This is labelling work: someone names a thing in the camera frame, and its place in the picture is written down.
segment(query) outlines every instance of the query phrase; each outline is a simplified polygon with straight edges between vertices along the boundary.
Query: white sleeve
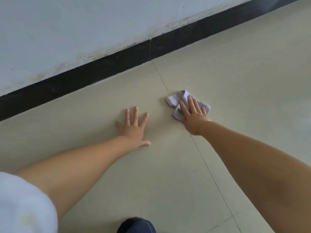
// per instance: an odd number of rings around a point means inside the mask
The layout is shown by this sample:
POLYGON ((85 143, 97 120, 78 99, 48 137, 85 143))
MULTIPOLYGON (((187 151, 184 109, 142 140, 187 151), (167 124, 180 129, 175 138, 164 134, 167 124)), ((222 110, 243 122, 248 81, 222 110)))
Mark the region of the white sleeve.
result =
POLYGON ((57 213, 50 198, 24 179, 0 172, 0 232, 56 233, 57 213))

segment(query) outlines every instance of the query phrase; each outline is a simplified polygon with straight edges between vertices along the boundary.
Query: navy blue pants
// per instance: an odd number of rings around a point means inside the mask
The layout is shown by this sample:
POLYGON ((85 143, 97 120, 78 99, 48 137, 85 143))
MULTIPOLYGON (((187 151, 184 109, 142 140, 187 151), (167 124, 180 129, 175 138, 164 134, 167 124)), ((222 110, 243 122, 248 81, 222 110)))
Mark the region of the navy blue pants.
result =
POLYGON ((156 230, 150 221, 133 217, 124 221, 117 233, 156 233, 156 230))

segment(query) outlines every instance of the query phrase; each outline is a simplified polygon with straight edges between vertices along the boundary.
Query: person's left hand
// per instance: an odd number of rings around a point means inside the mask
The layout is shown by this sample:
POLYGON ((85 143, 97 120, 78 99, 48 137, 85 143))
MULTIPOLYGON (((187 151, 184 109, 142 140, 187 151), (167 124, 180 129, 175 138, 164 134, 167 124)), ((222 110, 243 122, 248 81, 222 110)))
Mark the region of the person's left hand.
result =
POLYGON ((139 146, 151 145, 150 141, 142 139, 144 136, 144 129, 147 124, 149 114, 148 113, 145 114, 145 117, 143 118, 140 126, 138 125, 138 116, 139 111, 138 107, 136 106, 134 109, 133 119, 130 118, 130 110, 129 109, 126 110, 124 126, 122 126, 121 123, 119 123, 118 121, 115 122, 115 125, 118 128, 120 135, 129 138, 131 142, 134 142, 134 144, 137 145, 137 148, 139 146))

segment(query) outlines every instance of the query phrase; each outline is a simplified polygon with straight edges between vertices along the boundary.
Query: towel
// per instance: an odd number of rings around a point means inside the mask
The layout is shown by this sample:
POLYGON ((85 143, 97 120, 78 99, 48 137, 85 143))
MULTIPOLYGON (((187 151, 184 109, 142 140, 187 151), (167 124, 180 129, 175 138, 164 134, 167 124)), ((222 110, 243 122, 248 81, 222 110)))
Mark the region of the towel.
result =
MULTIPOLYGON (((183 121, 183 119, 185 118, 184 114, 181 110, 181 107, 179 105, 179 102, 180 102, 180 100, 182 100, 185 103, 186 108, 189 110, 188 96, 191 96, 193 98, 193 96, 190 95, 190 93, 188 91, 182 90, 181 92, 178 92, 174 95, 168 96, 165 99, 166 103, 169 106, 175 108, 174 112, 172 113, 172 116, 179 121, 183 121)), ((201 101, 197 101, 197 103, 199 104, 200 109, 202 109, 202 107, 205 108, 206 114, 210 111, 211 107, 208 104, 205 104, 201 101)))

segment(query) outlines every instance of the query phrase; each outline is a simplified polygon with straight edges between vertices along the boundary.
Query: hand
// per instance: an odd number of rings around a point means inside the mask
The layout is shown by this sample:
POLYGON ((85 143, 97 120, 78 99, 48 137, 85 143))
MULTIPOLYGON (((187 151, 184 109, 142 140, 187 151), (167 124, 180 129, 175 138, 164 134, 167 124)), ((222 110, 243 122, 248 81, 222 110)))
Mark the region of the hand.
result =
POLYGON ((192 99, 192 97, 189 96, 188 103, 191 113, 186 108, 184 102, 180 101, 181 109, 185 115, 183 124, 192 135, 200 135, 202 123, 211 120, 207 116, 205 108, 203 107, 200 109, 196 99, 192 99))
POLYGON ((122 126, 118 121, 115 122, 116 127, 119 130, 120 135, 127 137, 135 147, 151 145, 150 141, 142 140, 144 136, 144 129, 147 124, 149 114, 146 113, 140 126, 138 126, 138 107, 134 109, 134 118, 130 119, 130 110, 127 109, 125 112, 125 125, 122 126))

